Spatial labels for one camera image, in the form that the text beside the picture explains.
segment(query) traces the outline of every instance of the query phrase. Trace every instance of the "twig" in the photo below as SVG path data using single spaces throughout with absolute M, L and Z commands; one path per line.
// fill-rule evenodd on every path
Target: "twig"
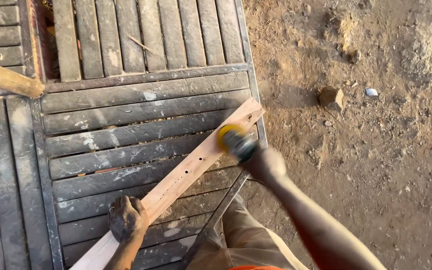
M 128 36 L 132 41 L 136 42 L 136 44 L 138 44 L 139 46 L 141 46 L 143 49 L 147 50 L 148 52 L 151 52 L 154 56 L 157 56 L 156 53 L 154 53 L 152 50 L 150 50 L 147 46 L 143 45 L 141 42 L 139 42 L 138 40 L 136 40 L 134 37 L 132 36 Z

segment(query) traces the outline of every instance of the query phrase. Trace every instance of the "dirt ground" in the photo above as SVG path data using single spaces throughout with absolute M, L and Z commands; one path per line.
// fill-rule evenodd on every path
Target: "dirt ground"
M 243 3 L 268 142 L 290 177 L 387 268 L 432 269 L 432 0 Z M 324 86 L 343 90 L 341 113 L 319 106 Z M 315 267 L 272 194 L 249 181 L 241 195 Z

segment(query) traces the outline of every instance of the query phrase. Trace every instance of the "khaki pants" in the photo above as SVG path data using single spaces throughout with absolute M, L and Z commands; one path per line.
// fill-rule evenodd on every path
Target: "khaki pants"
M 243 265 L 308 270 L 279 236 L 249 214 L 239 195 L 223 215 L 223 231 L 227 248 L 211 229 L 188 270 L 222 270 Z

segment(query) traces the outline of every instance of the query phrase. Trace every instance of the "wooden handle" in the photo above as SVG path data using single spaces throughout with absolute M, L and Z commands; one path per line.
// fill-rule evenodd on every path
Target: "wooden handle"
M 16 94 L 37 98 L 43 93 L 43 84 L 0 66 L 0 89 Z

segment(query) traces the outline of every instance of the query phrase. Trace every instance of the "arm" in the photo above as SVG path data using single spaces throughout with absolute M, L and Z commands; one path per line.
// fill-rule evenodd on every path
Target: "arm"
M 109 209 L 109 228 L 119 242 L 104 270 L 129 270 L 149 226 L 148 214 L 134 197 L 118 197 Z
M 296 187 L 279 152 L 257 148 L 241 165 L 281 200 L 320 269 L 386 269 L 360 240 Z

